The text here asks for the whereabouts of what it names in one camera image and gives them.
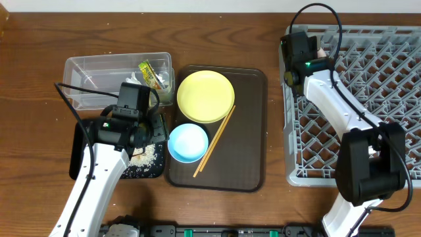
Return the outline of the blue bowl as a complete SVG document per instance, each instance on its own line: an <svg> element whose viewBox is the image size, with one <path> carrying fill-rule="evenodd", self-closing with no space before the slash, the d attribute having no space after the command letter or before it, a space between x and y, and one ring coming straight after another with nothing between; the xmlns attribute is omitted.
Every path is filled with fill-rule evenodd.
<svg viewBox="0 0 421 237"><path fill-rule="evenodd" d="M192 123L181 124L171 131L167 147L176 161L194 163L206 153L209 139L200 126Z"/></svg>

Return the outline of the pink white bowl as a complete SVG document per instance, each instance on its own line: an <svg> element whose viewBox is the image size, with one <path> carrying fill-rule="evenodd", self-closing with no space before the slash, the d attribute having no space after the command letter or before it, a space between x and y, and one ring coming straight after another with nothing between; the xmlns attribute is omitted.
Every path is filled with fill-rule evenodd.
<svg viewBox="0 0 421 237"><path fill-rule="evenodd" d="M320 48L317 51L317 55L318 55L318 58L326 57L326 52L322 48Z"/></svg>

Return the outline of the wooden chopstick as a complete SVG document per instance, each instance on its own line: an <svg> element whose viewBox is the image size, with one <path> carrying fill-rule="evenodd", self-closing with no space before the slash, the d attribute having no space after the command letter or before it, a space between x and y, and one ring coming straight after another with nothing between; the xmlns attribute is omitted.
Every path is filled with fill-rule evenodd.
<svg viewBox="0 0 421 237"><path fill-rule="evenodd" d="M212 153L213 153L213 151L214 151L214 149L215 149L215 147L216 147L216 145L217 145L217 143L218 143L218 141L219 141L222 133L224 132L225 127L227 126L227 124L228 124L228 122L229 122L229 120L230 120L230 118L231 118L234 110L235 110L235 107L232 108L232 110L228 113L228 115L222 121L222 124L220 125L220 127L219 127L219 129L218 129L218 131L217 131L217 133L215 135L215 137L212 139L212 142L210 144L210 147L209 147L208 151L205 154L205 158L204 158L203 162L199 165L199 172L202 172L203 169L205 168L206 164L208 163L208 160L210 159L210 157L211 157L211 155L212 155Z"/></svg>
<svg viewBox="0 0 421 237"><path fill-rule="evenodd" d="M229 122L234 110L235 110L236 106L234 105L230 112L224 117L224 120L222 121L220 127L218 128L216 135L214 136L214 138L212 139L210 146L208 148L208 150L206 151L204 157L202 158L201 162L199 163L199 166L197 167L196 171L193 174L193 177L195 178L200 172L203 171L205 165L207 164L207 161L209 160L209 157L211 156L214 148L216 147L227 123Z"/></svg>

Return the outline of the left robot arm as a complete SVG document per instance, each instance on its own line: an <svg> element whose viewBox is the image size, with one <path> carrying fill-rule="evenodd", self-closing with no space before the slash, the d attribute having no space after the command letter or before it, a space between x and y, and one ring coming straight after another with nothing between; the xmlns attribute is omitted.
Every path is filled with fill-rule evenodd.
<svg viewBox="0 0 421 237"><path fill-rule="evenodd" d="M123 82L117 102L95 119L81 119L69 100L62 99L82 133L73 189L51 236L96 236L112 193L136 149L169 139L159 105L149 105L157 91Z"/></svg>

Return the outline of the green snack wrapper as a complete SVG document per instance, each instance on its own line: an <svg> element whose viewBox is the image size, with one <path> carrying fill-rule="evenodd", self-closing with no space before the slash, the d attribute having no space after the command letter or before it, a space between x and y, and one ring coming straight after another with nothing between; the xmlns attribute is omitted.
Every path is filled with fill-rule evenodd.
<svg viewBox="0 0 421 237"><path fill-rule="evenodd" d="M154 71L149 61L143 61L138 65L142 72L143 78L147 85L156 90L163 90L166 88L159 75Z"/></svg>

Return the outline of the white tissue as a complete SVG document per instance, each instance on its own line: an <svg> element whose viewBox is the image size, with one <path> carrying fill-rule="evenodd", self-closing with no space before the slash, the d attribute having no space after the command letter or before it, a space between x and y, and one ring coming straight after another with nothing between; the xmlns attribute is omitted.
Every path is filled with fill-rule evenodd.
<svg viewBox="0 0 421 237"><path fill-rule="evenodd" d="M126 78L127 83L141 85L141 82L136 78L136 73L132 72L130 78Z"/></svg>

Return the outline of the yellow plate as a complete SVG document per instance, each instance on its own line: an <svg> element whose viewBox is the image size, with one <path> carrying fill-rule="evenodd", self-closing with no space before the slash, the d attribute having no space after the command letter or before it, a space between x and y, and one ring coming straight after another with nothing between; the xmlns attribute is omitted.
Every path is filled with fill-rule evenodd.
<svg viewBox="0 0 421 237"><path fill-rule="evenodd" d="M188 119L213 123L224 118L234 106L232 83L221 73L201 70L185 77L177 91L178 108Z"/></svg>

